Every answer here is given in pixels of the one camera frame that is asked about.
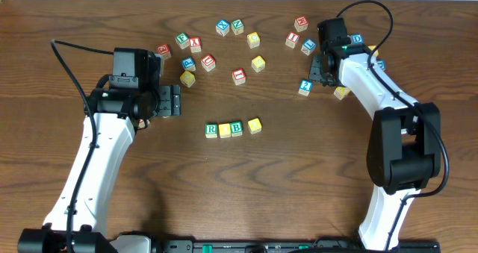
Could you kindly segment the green R block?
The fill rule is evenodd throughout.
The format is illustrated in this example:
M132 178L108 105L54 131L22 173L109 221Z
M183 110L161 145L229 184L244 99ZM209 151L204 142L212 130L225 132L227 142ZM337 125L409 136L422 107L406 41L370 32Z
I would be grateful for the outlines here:
M217 138L217 136L218 136L218 125L217 124L206 124L205 125L205 136L207 138Z

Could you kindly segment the green B block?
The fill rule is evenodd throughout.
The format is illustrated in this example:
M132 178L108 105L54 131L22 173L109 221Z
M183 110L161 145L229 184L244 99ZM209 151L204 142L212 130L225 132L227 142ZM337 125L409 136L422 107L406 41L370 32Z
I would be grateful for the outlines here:
M231 122L230 127L232 137L239 137L243 134L243 126L241 121Z

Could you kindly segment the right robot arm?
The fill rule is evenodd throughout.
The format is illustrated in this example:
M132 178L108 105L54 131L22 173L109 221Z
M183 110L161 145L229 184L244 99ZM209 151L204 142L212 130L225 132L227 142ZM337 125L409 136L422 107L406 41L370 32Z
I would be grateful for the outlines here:
M395 249L410 205L440 172L434 136L440 112L404 93L362 37L348 34L342 18L319 22L317 31L320 53L312 61L312 79L350 90L373 121L366 162L374 188L358 228L361 244L373 251Z

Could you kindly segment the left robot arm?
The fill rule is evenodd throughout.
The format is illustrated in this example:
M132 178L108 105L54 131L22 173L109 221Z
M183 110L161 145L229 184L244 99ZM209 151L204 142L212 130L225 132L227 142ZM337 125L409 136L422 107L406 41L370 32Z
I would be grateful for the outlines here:
M136 133L153 117L181 113L181 88L161 85L164 58L145 49L116 48L113 71L84 102L81 144L65 186L39 229L22 231L18 252L162 252L150 234L106 237L111 195L122 159Z

